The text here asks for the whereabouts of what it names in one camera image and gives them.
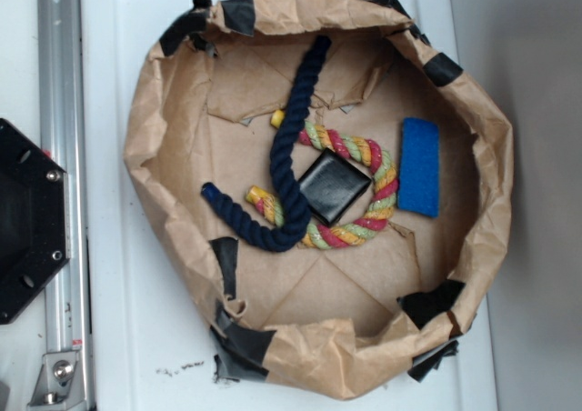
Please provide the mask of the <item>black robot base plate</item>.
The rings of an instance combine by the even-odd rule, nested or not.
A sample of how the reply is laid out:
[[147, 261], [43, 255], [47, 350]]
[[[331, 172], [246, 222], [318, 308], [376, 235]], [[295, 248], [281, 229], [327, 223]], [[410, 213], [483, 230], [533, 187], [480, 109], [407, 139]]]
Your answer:
[[1, 120], [1, 323], [14, 322], [68, 261], [64, 171]]

